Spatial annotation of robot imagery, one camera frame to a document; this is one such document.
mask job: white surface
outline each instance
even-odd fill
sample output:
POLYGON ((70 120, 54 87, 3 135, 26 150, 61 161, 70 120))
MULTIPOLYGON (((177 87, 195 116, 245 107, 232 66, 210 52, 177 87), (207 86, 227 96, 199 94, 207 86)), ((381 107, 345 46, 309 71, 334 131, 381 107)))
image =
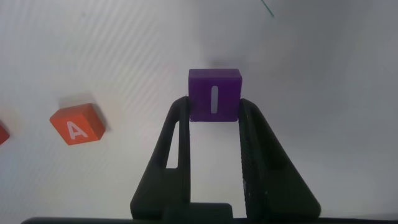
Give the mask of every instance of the white surface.
MULTIPOLYGON (((240 69, 322 216, 397 219, 398 1, 268 3, 0 1, 1 223, 130 218, 188 69, 215 67, 240 69), (48 119, 88 101, 108 130, 67 146, 48 119)), ((244 217, 238 124, 190 129, 192 201, 244 217)))

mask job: cube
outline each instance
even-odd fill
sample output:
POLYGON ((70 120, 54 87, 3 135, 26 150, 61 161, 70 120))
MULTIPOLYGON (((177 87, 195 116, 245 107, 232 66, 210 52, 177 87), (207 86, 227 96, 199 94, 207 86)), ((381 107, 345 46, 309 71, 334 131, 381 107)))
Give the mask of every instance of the cube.
POLYGON ((68 145, 100 140, 105 132, 90 103, 59 109, 50 122, 68 145))
POLYGON ((9 137, 10 135, 8 132, 2 126, 0 126, 0 145, 7 141, 9 137))
POLYGON ((237 121, 242 76, 238 69, 191 69, 190 121, 237 121))

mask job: purple block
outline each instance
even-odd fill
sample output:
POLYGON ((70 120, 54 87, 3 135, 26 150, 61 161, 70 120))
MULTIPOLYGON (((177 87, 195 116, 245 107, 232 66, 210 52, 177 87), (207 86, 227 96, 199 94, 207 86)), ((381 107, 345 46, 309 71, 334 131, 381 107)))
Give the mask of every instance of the purple block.
POLYGON ((191 69, 190 121, 237 121, 242 76, 238 69, 191 69))

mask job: toy block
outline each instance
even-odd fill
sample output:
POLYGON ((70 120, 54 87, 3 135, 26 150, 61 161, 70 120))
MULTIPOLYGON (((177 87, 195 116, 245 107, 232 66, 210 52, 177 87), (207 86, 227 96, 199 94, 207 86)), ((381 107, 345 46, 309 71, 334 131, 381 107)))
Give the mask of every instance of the toy block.
POLYGON ((242 76, 238 69, 191 69, 190 121, 237 121, 242 76))
POLYGON ((105 132, 90 103, 59 109, 50 122, 68 145, 100 140, 105 132))
POLYGON ((10 134, 8 134, 8 132, 2 126, 0 126, 0 145, 7 141, 9 137, 10 134))

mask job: wooden block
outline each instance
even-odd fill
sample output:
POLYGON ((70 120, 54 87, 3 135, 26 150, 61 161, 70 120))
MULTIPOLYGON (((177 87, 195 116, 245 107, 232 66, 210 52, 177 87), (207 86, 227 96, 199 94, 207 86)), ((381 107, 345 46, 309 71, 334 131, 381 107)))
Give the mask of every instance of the wooden block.
POLYGON ((10 137, 8 132, 0 126, 0 145, 3 144, 10 137))
POLYGON ((190 121, 237 121, 241 89, 238 69, 190 69, 190 121))
POLYGON ((59 109, 50 122, 68 145, 100 140, 105 132, 91 103, 59 109))

